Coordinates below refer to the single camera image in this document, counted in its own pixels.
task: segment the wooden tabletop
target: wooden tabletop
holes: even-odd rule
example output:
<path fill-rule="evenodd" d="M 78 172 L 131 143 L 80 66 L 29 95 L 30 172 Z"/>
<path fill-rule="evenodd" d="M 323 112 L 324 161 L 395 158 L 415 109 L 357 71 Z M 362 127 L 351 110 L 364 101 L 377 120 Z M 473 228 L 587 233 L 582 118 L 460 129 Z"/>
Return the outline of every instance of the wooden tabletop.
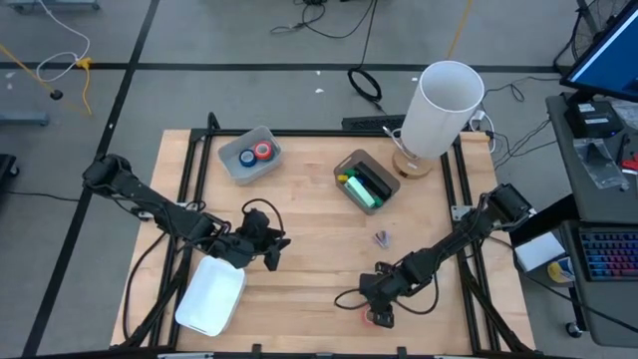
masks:
<path fill-rule="evenodd" d="M 152 188 L 168 198 L 176 198 L 189 131 L 166 131 L 159 148 Z M 280 137 L 283 164 L 264 178 L 238 186 L 226 173 L 216 155 L 220 146 L 234 137 L 213 138 L 203 199 L 206 211 L 241 223 L 240 208 L 248 200 L 263 197 L 281 212 L 287 237 L 292 244 L 282 252 L 279 268 L 268 272 L 262 258 L 246 268 L 247 286 L 228 328 L 217 337 L 207 337 L 181 328 L 177 349 L 183 351 L 250 351 L 260 343 L 264 352 L 396 353 L 398 346 L 410 354 L 471 353 L 468 325 L 457 263 L 445 261 L 438 272 L 440 300 L 427 316 L 410 314 L 395 307 L 395 327 L 385 329 L 364 323 L 362 311 L 347 311 L 333 305 L 340 292 L 358 285 L 359 274 L 372 273 L 379 260 L 395 262 L 412 250 L 430 246 L 450 233 L 450 217 L 441 166 L 423 179 L 401 179 L 401 189 L 375 215 L 364 214 L 340 192 L 333 169 L 353 151 L 363 149 L 394 173 L 391 155 L 394 144 L 385 138 L 299 138 Z M 486 136 L 462 134 L 463 149 L 475 203 L 479 194 L 496 186 Z M 460 201 L 454 156 L 451 167 Z M 190 184 L 193 191 L 194 178 Z M 256 203 L 276 226 L 274 213 Z M 389 249 L 378 246 L 372 236 L 385 229 L 391 233 Z M 160 235 L 153 223 L 143 223 L 138 235 L 132 266 Z M 506 234 L 495 236 L 508 240 Z M 133 331 L 146 316 L 158 296 L 166 241 L 143 262 L 131 291 L 129 313 Z M 529 319 L 510 249 L 486 241 L 485 267 L 494 306 L 521 341 L 533 347 Z M 196 252 L 193 274 L 199 261 Z M 417 310 L 430 307 L 435 286 L 430 285 L 402 302 Z M 344 304 L 362 301 L 358 294 L 343 298 Z M 166 342 L 172 304 L 164 313 L 162 341 Z M 483 347 L 486 345 L 482 315 L 478 323 Z M 122 308 L 112 342 L 123 341 Z"/>

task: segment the wooden lamp base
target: wooden lamp base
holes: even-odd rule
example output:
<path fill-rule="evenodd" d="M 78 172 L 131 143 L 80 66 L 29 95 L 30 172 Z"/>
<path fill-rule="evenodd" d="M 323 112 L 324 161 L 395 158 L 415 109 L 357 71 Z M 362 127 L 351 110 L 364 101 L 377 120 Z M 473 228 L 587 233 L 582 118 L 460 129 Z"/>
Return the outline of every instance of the wooden lamp base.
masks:
<path fill-rule="evenodd" d="M 400 150 L 392 155 L 392 165 L 399 176 L 415 180 L 425 177 L 434 167 L 435 161 L 430 159 L 408 159 Z"/>

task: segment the tape roll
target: tape roll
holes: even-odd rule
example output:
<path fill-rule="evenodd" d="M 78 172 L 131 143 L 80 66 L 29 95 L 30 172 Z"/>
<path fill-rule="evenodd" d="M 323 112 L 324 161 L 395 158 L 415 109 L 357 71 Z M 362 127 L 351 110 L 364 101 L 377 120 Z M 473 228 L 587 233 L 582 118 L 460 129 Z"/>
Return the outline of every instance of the tape roll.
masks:
<path fill-rule="evenodd" d="M 272 145 L 267 141 L 257 143 L 257 145 L 255 145 L 255 156 L 258 160 L 270 160 L 272 158 Z"/>
<path fill-rule="evenodd" d="M 252 150 L 244 150 L 239 154 L 239 162 L 244 167 L 253 167 L 257 163 L 257 157 Z"/>

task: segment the monitor screen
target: monitor screen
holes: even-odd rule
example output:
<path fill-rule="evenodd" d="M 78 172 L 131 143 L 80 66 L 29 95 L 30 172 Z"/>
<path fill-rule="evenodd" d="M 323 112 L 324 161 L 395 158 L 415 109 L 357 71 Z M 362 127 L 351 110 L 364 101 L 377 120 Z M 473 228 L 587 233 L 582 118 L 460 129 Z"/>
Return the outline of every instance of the monitor screen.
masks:
<path fill-rule="evenodd" d="M 562 84 L 638 102 L 638 1 L 629 2 Z"/>

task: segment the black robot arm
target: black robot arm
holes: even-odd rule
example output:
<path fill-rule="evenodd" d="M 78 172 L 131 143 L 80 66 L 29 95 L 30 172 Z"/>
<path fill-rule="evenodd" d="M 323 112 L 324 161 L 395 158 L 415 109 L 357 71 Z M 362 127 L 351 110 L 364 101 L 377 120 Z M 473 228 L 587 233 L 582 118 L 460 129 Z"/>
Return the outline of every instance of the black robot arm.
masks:
<path fill-rule="evenodd" d="M 513 230 L 529 217 L 531 205 L 511 185 L 501 184 L 484 193 L 447 237 L 431 248 L 411 252 L 396 264 L 377 262 L 375 274 L 361 274 L 359 292 L 370 305 L 376 325 L 394 326 L 392 302 L 413 296 L 431 283 L 441 263 L 474 241 L 486 239 L 495 230 Z"/>
<path fill-rule="evenodd" d="M 290 243 L 283 238 L 284 232 L 269 228 L 268 217 L 255 208 L 245 211 L 241 227 L 230 232 L 230 222 L 188 210 L 152 190 L 132 173 L 126 159 L 116 155 L 96 159 L 83 179 L 83 186 L 94 194 L 134 202 L 153 215 L 160 229 L 235 268 L 243 268 L 255 256 L 264 255 L 268 270 L 276 270 L 281 249 Z"/>

